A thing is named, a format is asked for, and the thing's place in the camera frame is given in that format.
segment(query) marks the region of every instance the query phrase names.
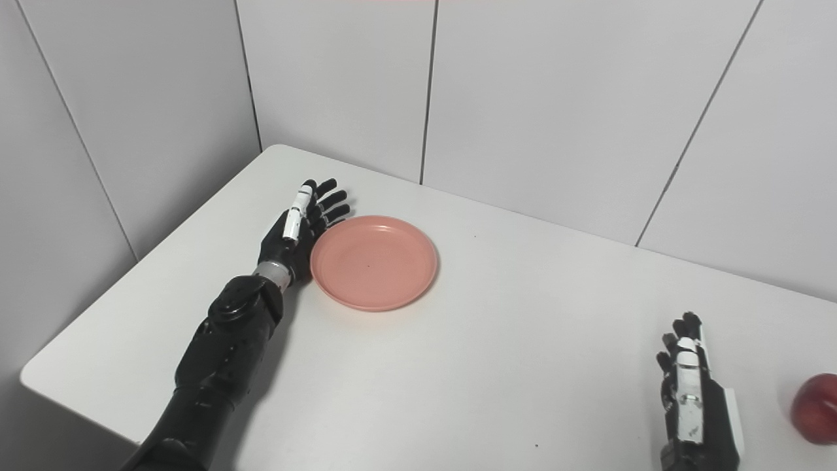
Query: wall seam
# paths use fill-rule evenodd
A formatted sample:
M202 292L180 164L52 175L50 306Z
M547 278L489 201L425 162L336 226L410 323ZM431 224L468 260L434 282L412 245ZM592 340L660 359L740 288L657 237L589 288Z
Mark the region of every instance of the wall seam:
M81 147L85 150L87 161L88 163L90 163L90 167L93 169L93 174L96 176L96 180L99 182L99 186L102 189L102 193L105 195L105 200L107 200L107 204L110 206L110 211L116 218L116 224L119 226L119 230L122 233L122 237L125 238L125 243L128 245L128 249L131 251L131 255L134 257L134 262L139 262L140 257L137 256L136 251L134 250L134 246L131 244L131 239L128 238L128 233L125 231L125 226L122 224L122 219L119 217L119 213L116 212L116 207L113 204L113 200L110 198L110 195L107 192L105 182L102 180L101 175L99 175L99 169L96 168L96 165L93 162L93 158L92 156L90 156L90 150L87 148L87 144L85 143L84 138L82 138L81 136L81 131L79 130L78 124L76 124L75 122L73 113L69 110L69 105L67 104L67 101L64 98L64 94L61 92L61 89L58 86L58 81L55 79L55 74L53 74L52 68L49 67L49 62L47 62L44 50L41 48L41 44L38 42L38 38L35 36L32 24L29 22L29 17L26 16L26 11L23 10L23 5L20 3L20 0L15 0L15 3L18 5L20 14L23 16L23 21L26 23L26 28L29 31L29 35L32 36L32 41L35 42L35 47L38 49L38 54L41 56L41 60L44 62L44 66L46 67L47 72L49 73L49 78L52 80L53 86L55 87L55 90L58 92L59 98L61 99L61 104L64 106L64 110L67 112L67 117L69 117L69 122L72 123L73 129L75 130L75 135L79 138L79 142L81 142Z
M421 168L418 172L418 184L424 184L424 159L427 156L427 129L430 124L430 92L433 89L433 62L436 56L436 25L439 21L439 0L433 9L433 29L430 34L430 65L427 77L427 106L424 108L424 135L421 143Z
M250 105L253 107L253 123L256 126L256 139L259 140L259 152L264 152L264 145L261 142L261 130L259 129L259 117L256 115L256 99L253 96L253 82L250 80L250 65L247 61L247 48L244 47L244 28L241 26L241 13L239 12L239 0L233 0L235 6L235 21L239 25L239 40L241 41L241 54L244 57L244 72L247 74L247 90L250 93Z
M647 221L645 221L645 226L642 228L642 232L639 233L639 238L636 240L635 247L639 247L639 243L642 242L642 238L645 236L645 232L648 230L648 226L651 224L651 220L654 219L654 216L657 214L657 209L660 207L660 203L662 202L665 194L669 191L669 187L671 186L671 182L674 181L675 176L677 175L677 171L680 170L680 164L683 163L683 158L686 156L686 153L689 151L689 147L691 146L691 142L695 139L695 135L697 134L697 130L701 127L703 123L704 117L706 117L706 113L709 111L709 107L712 105L712 102L715 100L715 95L717 95L718 90L721 89L721 83L723 83L724 79L727 77L727 72L729 72L730 67L732 66L732 61L735 60L736 55L738 54L738 50L741 48L742 44L744 44L744 39L747 37L747 33L750 31L750 27L752 27L753 22L756 20L756 16L758 15L758 11L762 8L762 4L764 0L759 0L758 4L756 5L756 9L753 10L752 16L750 20L747 22L747 26L744 28L744 32L741 35L741 38L738 39L736 43L735 49L732 50L732 54L730 55L729 60L727 61L727 65L724 67L723 72L721 72L721 77L718 79L718 82L715 84L715 88L712 89L712 93L709 95L709 100L706 102L706 105L703 107L703 111L701 112L700 117L697 118L697 123L695 124L694 129L691 131L691 135L689 139L686 140L686 145L683 147L683 151L680 153L680 157L677 158L677 163L675 163L675 167L671 170L671 175L669 175L668 180L665 182L665 186L663 186L663 191L660 193L660 197L657 198L657 202L654 204L654 208L651 210L651 214L648 216Z

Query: pink plate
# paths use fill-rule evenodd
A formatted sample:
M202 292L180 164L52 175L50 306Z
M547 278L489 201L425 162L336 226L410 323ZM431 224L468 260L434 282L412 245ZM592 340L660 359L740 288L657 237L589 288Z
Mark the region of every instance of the pink plate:
M327 230L311 253L311 273L335 301L362 311L410 304L436 276L433 242L414 225L360 216Z

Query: black fingertip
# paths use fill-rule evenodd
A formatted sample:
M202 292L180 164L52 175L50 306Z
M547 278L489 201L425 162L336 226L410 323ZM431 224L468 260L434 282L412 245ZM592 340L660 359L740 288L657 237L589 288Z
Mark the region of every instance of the black fingertip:
M674 334L664 334L663 344L669 351L671 351L672 347L677 345L677 336Z
M677 319L675 322L671 323L671 327L675 330L675 334L677 334L678 337L689 336L689 329L686 327L686 321L683 319Z
M686 323L686 329L689 331L689 336L693 339L701 338L701 318L697 317L695 313L683 314L683 322Z
M657 363L663 370L663 373L668 373L671 369L671 357L666 352L659 352L657 354Z
M320 184L320 186L316 187L316 197L322 198L322 196L333 189L337 188L337 180L335 179L328 179Z

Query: robotic arm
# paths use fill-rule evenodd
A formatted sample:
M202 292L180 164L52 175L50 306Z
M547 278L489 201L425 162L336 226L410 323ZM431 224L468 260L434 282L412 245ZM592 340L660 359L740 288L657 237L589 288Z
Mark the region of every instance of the robotic arm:
M209 306L175 373L175 390L146 441L121 471L207 471L235 407L249 392L282 320L282 294L308 278L311 249L349 213L334 179L306 181L262 240L252 275L235 277Z
M669 442L663 471L736 471L743 455L735 395L711 378L700 318L683 314L657 354Z

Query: white tiled wall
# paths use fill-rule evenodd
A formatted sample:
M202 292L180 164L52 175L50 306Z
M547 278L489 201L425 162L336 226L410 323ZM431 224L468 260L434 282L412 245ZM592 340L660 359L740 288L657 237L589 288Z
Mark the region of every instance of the white tiled wall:
M424 182L634 244L756 5L440 2Z
M419 181L434 3L239 2L264 147Z
M763 4L640 246L837 301L835 24Z
M21 0L135 252L259 154L234 0Z

